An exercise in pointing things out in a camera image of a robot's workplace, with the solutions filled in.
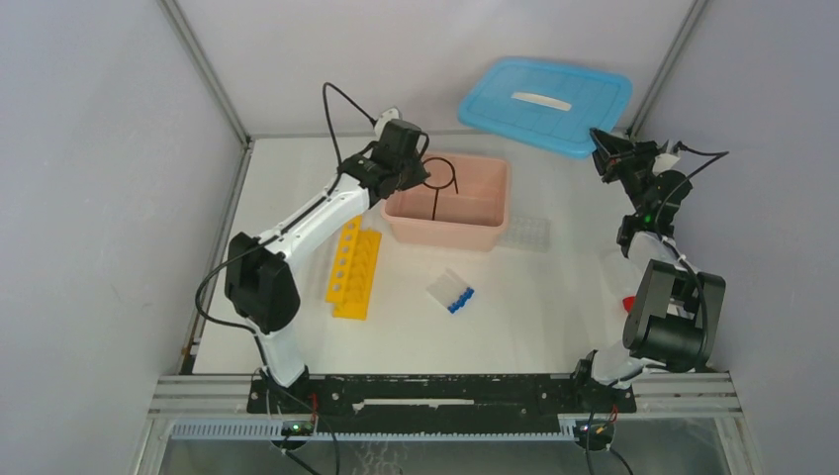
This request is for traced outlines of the black wire ring stand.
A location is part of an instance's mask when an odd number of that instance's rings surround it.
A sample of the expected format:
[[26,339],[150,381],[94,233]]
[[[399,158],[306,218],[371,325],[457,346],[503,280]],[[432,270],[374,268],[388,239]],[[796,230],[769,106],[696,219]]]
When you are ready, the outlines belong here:
[[456,173],[456,168],[455,168],[454,164],[448,158],[445,158],[445,157],[442,157],[442,156],[431,156],[429,158],[424,159],[422,161],[422,163],[427,164],[429,162],[435,162],[435,161],[445,163],[448,166],[449,171],[450,171],[450,178],[445,184],[442,184],[442,185],[431,185],[431,184],[428,184],[427,181],[424,181],[424,183],[422,184],[425,188],[434,191],[433,203],[432,203],[432,208],[431,208],[431,218],[430,218],[432,221],[436,220],[436,214],[437,214],[437,209],[438,209],[440,192],[442,190],[446,189],[446,188],[449,188],[449,187],[453,186],[455,194],[459,193],[457,173]]

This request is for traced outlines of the blue plastic box lid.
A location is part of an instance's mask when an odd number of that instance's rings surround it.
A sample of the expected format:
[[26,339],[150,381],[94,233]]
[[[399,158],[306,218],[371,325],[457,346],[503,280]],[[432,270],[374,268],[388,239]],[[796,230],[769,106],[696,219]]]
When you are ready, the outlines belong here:
[[467,127],[582,159],[591,129],[611,131],[633,93],[624,75],[524,57],[494,63],[458,106]]

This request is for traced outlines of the white bottle red cap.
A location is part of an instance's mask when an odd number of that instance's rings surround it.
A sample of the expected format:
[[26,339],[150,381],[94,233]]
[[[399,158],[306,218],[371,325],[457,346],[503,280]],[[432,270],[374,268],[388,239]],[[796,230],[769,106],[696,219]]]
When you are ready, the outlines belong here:
[[641,280],[640,271],[619,250],[603,252],[600,264],[607,288],[623,311],[629,313]]

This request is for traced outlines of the yellow test tube rack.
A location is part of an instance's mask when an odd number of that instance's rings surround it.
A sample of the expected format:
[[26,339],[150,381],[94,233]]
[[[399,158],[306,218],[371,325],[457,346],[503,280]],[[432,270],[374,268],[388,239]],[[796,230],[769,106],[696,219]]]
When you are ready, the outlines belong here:
[[381,238],[362,226],[361,215],[341,228],[325,295],[334,318],[367,319]]

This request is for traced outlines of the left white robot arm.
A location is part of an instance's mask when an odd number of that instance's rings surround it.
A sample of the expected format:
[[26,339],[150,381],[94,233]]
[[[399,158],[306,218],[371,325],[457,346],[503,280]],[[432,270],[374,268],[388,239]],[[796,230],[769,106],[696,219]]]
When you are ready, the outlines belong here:
[[307,370],[292,323],[301,307],[296,273],[340,228],[398,191],[424,183],[429,136],[401,119],[387,121],[376,140],[343,159],[333,178],[295,214],[258,236],[229,243],[224,294],[253,331],[271,400],[287,413],[308,403]]

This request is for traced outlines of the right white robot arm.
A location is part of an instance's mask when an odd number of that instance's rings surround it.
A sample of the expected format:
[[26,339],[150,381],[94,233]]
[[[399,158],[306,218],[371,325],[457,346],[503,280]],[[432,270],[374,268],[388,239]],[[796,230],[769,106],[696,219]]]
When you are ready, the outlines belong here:
[[596,128],[590,137],[602,182],[619,183],[633,207],[616,237],[623,263],[613,275],[626,312],[621,338],[581,360],[589,373],[571,387],[576,406],[595,412],[609,401],[611,388],[625,389],[645,372],[705,371],[726,282],[698,270],[675,241],[674,218],[697,173],[674,166],[680,152],[694,149],[682,142],[634,142]]

